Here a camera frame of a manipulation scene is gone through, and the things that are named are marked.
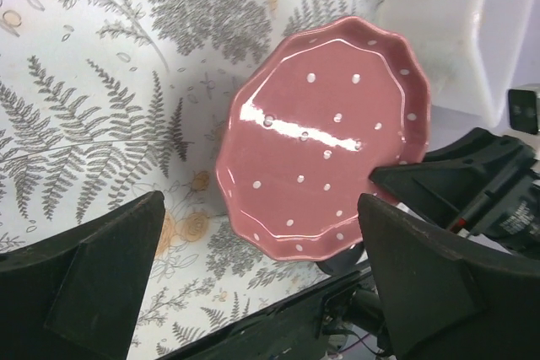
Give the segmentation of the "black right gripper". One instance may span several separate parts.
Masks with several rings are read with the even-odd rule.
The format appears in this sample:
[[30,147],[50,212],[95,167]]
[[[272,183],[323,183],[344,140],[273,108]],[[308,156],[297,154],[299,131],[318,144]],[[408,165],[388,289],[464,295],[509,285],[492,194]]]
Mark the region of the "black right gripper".
[[474,128],[423,163],[378,167],[370,179],[428,223],[537,257],[538,162],[523,141]]

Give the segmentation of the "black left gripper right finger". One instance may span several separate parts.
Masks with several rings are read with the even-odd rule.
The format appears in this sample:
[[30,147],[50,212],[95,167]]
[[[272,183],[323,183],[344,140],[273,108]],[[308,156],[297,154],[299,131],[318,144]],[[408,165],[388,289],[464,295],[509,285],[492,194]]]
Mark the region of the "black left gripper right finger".
[[359,227],[398,359],[537,359],[539,263],[363,194]]

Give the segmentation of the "dark pink scalloped plate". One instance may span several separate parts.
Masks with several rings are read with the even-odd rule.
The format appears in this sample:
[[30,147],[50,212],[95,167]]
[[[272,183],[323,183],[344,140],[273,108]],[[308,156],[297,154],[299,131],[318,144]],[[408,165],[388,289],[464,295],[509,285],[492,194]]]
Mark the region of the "dark pink scalloped plate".
[[423,160],[429,82],[409,42],[359,17],[283,39],[233,98],[215,172],[230,225],[276,261],[363,239],[371,172]]

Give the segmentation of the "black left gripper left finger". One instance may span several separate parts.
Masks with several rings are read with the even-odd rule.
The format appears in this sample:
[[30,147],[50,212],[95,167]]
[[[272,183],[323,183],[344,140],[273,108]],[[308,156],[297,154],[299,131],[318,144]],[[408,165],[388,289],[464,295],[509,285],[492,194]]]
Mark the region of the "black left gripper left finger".
[[126,358],[164,218],[151,191],[3,254],[1,357]]

